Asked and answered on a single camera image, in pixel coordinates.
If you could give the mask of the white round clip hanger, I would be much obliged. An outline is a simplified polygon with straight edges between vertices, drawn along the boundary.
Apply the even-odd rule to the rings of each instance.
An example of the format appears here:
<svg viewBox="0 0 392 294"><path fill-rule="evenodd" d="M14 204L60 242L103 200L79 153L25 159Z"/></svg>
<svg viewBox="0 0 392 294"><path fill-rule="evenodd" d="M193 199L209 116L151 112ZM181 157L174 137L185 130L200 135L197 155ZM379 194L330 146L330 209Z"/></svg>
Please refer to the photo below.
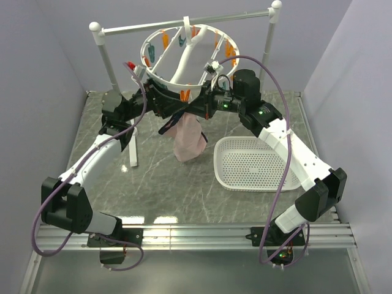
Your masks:
<svg viewBox="0 0 392 294"><path fill-rule="evenodd" d="M191 27L200 28L197 36L191 38ZM169 35L169 46L163 49L161 30ZM221 35L218 49L214 49L215 31ZM178 37L186 38L183 47L179 46ZM229 40L235 48L237 57L239 48L236 42L225 32L208 24L207 21L192 21L188 16L178 24L165 24L148 36L140 48L141 64L146 67L144 57L148 56L148 43L155 46L155 63L146 67L146 76L162 84L167 89L180 94L181 90L191 90L195 98L206 80L216 81L216 75L207 74L203 68L207 62L225 57L225 43Z"/></svg>

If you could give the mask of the orange front clothes peg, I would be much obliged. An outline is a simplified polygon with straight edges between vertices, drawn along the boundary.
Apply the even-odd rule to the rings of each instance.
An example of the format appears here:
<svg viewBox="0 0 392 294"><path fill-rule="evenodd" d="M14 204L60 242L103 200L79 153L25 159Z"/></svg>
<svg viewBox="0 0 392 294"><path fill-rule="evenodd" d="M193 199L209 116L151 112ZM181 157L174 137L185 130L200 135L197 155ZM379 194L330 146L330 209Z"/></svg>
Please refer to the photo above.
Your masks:
<svg viewBox="0 0 392 294"><path fill-rule="evenodd" d="M190 89L181 90L181 92L180 92L180 100L182 102L187 102L188 103L191 97L192 97L192 94L191 94L191 90Z"/></svg>

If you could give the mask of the pink underwear navy trim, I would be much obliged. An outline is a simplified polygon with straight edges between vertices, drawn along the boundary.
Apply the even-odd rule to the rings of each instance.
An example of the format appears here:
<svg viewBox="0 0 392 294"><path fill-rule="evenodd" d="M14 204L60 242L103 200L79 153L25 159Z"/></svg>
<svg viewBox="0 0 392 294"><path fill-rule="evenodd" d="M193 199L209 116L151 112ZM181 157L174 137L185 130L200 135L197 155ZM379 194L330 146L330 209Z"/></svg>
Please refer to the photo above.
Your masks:
<svg viewBox="0 0 392 294"><path fill-rule="evenodd" d="M183 111L174 114L158 133L174 139L173 152L180 162L201 155L208 142L197 117Z"/></svg>

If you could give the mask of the white perforated plastic basket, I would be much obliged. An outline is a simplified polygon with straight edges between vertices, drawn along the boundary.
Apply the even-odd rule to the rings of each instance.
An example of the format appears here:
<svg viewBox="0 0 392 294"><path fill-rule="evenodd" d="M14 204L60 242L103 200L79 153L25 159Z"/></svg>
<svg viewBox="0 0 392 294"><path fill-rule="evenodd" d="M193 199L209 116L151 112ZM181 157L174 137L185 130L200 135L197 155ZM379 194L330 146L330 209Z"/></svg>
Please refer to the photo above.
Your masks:
<svg viewBox="0 0 392 294"><path fill-rule="evenodd" d="M284 169L285 161L255 137L224 137L215 144L215 177L227 190L275 192Z"/></svg>

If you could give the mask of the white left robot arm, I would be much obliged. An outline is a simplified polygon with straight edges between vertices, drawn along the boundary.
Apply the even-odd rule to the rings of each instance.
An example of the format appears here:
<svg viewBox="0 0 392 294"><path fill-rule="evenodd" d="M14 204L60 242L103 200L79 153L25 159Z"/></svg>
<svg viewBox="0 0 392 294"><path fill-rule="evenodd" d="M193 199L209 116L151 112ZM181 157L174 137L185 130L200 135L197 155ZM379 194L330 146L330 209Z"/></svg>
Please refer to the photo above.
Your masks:
<svg viewBox="0 0 392 294"><path fill-rule="evenodd" d="M102 126L92 146L67 171L48 177L41 188L38 215L43 223L71 233L101 234L109 246L124 238L120 218L96 212L88 198L95 180L128 146L142 117L149 111L161 118L177 114L189 104L152 79L126 99L115 90L102 96Z"/></svg>

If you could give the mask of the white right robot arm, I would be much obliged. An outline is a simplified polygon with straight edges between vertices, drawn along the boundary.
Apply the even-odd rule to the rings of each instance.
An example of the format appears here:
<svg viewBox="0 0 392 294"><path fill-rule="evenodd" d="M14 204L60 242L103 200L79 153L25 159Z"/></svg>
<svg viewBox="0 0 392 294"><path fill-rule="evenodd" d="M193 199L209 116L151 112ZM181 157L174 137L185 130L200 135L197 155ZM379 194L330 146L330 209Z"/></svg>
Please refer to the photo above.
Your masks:
<svg viewBox="0 0 392 294"><path fill-rule="evenodd" d="M292 171L300 180L304 194L277 217L268 216L261 246L265 241L287 244L305 224L316 221L341 200L346 172L322 161L290 129L289 115L262 100L254 71L237 70L232 88L226 91L207 81L186 111L205 119L217 111L237 113L242 125L284 160L284 173Z"/></svg>

